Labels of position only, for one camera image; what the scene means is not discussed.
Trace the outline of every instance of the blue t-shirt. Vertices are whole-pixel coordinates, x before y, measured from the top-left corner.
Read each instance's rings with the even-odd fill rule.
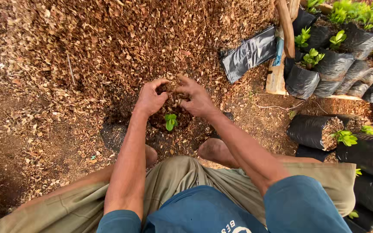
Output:
[[[148,215],[143,232],[209,233],[350,233],[318,181],[287,177],[264,196],[268,230],[250,213],[210,186],[198,186],[167,200]],[[130,210],[109,212],[97,233],[139,233],[141,220]]]

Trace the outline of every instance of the person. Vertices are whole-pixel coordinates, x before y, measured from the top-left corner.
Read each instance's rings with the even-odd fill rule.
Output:
[[[350,232],[342,219],[355,205],[355,165],[273,155],[214,107],[205,89],[179,76],[180,105],[204,118],[219,138],[198,149],[211,169],[188,156],[150,170],[157,153],[145,145],[148,117],[168,93],[145,84],[115,165],[33,199],[0,219],[0,232]]]

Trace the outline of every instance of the sleeve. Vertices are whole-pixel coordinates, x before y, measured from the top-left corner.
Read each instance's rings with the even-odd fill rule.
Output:
[[[131,210],[114,210],[100,220],[97,233],[140,233],[141,220]]]
[[[332,200],[314,178],[297,175],[273,184],[264,196],[271,233],[350,233]]]

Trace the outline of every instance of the dirt ground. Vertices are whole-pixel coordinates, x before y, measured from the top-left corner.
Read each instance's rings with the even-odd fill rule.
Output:
[[[101,126],[127,124],[140,88],[156,78],[195,79],[267,150],[294,156],[287,108],[302,102],[265,93],[267,64],[231,85],[219,63],[220,51],[271,24],[271,0],[0,0],[0,217],[113,164],[117,152],[104,147]],[[312,98],[294,110],[373,119],[362,101]],[[209,135],[194,117],[171,134],[148,125],[146,139],[159,162],[196,157]]]

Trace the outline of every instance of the wooden frame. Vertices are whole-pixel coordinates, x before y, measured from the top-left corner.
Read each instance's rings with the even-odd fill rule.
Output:
[[[290,18],[292,21],[294,21],[297,18],[299,5],[306,6],[307,0],[290,0],[288,4]],[[329,14],[332,10],[332,6],[329,4],[320,4],[318,8],[325,14]],[[281,27],[278,29],[279,35],[282,35],[283,30]],[[269,65],[269,73],[267,75],[267,81],[266,81],[266,92],[271,94],[281,94],[281,95],[288,95],[288,92],[286,91],[284,85],[284,59],[286,58],[286,55],[282,51],[280,65],[279,66],[273,66],[274,59],[270,60]],[[359,97],[349,96],[349,95],[331,95],[327,98],[336,98],[336,99],[350,99],[350,100],[362,100]]]

